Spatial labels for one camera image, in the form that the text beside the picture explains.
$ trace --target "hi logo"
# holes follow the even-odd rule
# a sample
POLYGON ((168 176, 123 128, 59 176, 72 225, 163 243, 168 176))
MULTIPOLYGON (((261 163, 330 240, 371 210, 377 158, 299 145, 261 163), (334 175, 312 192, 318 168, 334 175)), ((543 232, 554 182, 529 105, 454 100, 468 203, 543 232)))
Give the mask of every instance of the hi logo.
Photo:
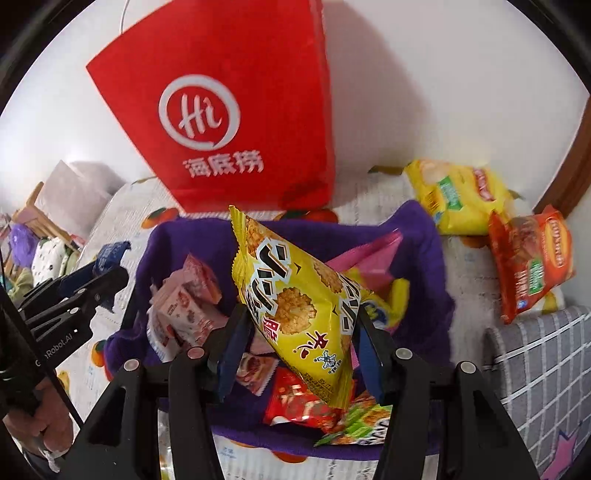
POLYGON ((158 116, 174 141, 199 151, 228 145, 240 127, 240 108, 232 92, 206 75, 185 75, 173 80, 160 97, 158 116), (211 138, 212 134, 218 140, 204 138, 211 138))

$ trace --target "human hand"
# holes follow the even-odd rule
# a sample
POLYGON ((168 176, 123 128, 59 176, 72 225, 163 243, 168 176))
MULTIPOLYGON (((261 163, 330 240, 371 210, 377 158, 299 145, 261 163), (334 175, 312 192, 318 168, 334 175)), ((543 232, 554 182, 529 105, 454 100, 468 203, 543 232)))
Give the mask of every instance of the human hand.
POLYGON ((22 410, 12 409, 4 417, 8 433, 27 450, 41 455, 35 438, 41 436, 45 447, 52 452, 65 452, 72 446, 74 430, 72 419, 63 400, 48 378, 36 387, 41 403, 31 417, 22 410))

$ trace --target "white circle logo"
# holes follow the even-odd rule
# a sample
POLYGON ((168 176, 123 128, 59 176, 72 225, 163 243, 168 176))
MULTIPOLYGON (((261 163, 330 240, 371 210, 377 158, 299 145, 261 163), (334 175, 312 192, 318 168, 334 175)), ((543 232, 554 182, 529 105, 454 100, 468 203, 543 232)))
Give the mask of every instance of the white circle logo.
POLYGON ((185 75, 172 81, 162 92, 160 103, 158 104, 158 116, 166 133, 175 142, 187 148, 200 151, 209 152, 225 147, 236 136, 240 127, 240 108, 232 92, 221 82, 206 75, 185 75), (200 134, 203 134, 208 128, 215 129, 222 124, 219 117, 216 117, 216 112, 208 97, 202 99, 200 96, 195 96, 193 98, 193 113, 189 113, 189 97, 188 95, 183 95, 180 105, 181 121, 178 124, 178 129, 170 121, 168 117, 168 103, 176 92, 185 87, 201 87, 209 90, 226 107, 229 118, 228 128, 219 142, 200 142, 194 140, 194 127, 200 134))

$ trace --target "orange oval logo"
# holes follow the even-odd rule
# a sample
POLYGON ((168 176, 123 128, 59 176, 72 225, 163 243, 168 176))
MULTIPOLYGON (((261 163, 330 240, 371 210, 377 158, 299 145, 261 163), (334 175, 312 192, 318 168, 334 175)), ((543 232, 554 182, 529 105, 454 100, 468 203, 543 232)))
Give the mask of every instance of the orange oval logo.
POLYGON ((568 231, 556 218, 550 218, 544 229, 546 252, 550 262, 557 268, 563 267, 568 258, 568 231))

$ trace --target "green snack package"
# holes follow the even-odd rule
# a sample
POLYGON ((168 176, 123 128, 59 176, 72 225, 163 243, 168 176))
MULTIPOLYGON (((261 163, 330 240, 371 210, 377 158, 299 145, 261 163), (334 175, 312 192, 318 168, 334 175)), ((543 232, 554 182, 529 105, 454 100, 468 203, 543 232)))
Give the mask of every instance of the green snack package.
POLYGON ((354 399, 335 430, 324 435, 319 445, 377 445, 386 439, 392 406, 377 405, 367 391, 354 399))

